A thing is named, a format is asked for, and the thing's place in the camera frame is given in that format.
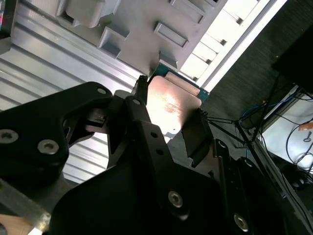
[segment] screw hole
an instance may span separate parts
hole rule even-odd
[[[98,92],[101,94],[106,94],[106,90],[102,89],[102,88],[98,88]]]
[[[161,149],[157,149],[156,153],[161,156],[164,155],[164,152]]]
[[[51,150],[51,149],[54,148],[54,146],[53,146],[53,144],[51,144],[51,143],[46,143],[46,144],[44,145],[44,148]]]
[[[1,135],[1,138],[2,139],[6,139],[6,140],[10,140],[12,139],[12,134],[11,133],[8,133],[8,132],[5,132]]]
[[[176,203],[178,203],[179,198],[178,198],[176,195],[173,195],[173,200],[174,200]]]
[[[140,104],[140,101],[137,100],[137,99],[133,99],[133,102],[134,102],[135,104]]]
[[[151,136],[152,136],[153,138],[157,138],[157,134],[154,133],[154,132],[151,132]]]

